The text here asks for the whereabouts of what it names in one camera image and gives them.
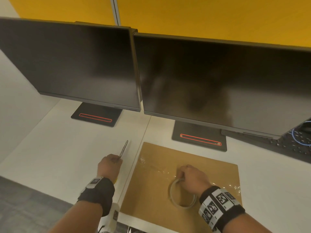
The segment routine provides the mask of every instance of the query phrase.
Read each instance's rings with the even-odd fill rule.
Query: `black monitor stand base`
[[[82,102],[71,118],[114,127],[122,109]]]
[[[175,121],[172,140],[227,151],[226,136],[221,129]]]

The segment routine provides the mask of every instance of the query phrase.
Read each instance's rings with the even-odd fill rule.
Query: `monitor screen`
[[[134,42],[146,114],[269,137],[311,117],[308,50],[143,33]]]
[[[41,94],[140,111],[131,28],[0,19],[0,49]]]

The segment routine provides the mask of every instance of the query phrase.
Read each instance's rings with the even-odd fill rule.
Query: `desk surface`
[[[115,184],[122,204],[143,142],[238,165],[243,206],[274,233],[309,232],[311,166],[227,138],[227,152],[171,140],[174,121],[123,110],[114,128],[70,118],[80,102],[61,99],[0,164],[0,176],[74,204],[97,163],[129,144]],[[173,231],[120,213],[121,223],[148,233]]]
[[[238,165],[243,206],[247,213],[274,233],[308,232],[311,209],[311,165],[227,137],[227,152],[216,151],[171,139],[174,121],[151,117],[143,142],[161,145]],[[121,194],[122,204],[130,176]],[[120,213],[121,223],[148,233],[173,231]]]
[[[0,164],[0,176],[74,204],[96,177],[99,161],[119,154],[129,140],[115,184],[117,202],[150,116],[123,110],[111,128],[70,118],[80,104],[61,99]]]

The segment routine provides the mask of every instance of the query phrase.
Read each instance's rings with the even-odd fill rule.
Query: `person's left hand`
[[[122,162],[123,160],[119,159],[118,155],[110,154],[103,157],[97,166],[97,177],[107,177],[112,181],[112,183],[115,183],[119,175]]]

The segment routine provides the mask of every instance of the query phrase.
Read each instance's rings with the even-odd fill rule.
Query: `person's hand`
[[[123,160],[119,159],[118,155],[110,154],[98,163],[97,177],[107,177],[112,183],[115,183],[120,171]]]
[[[198,197],[212,186],[207,175],[190,164],[181,166],[176,177],[178,179],[184,179],[180,182],[181,186],[186,191]]]

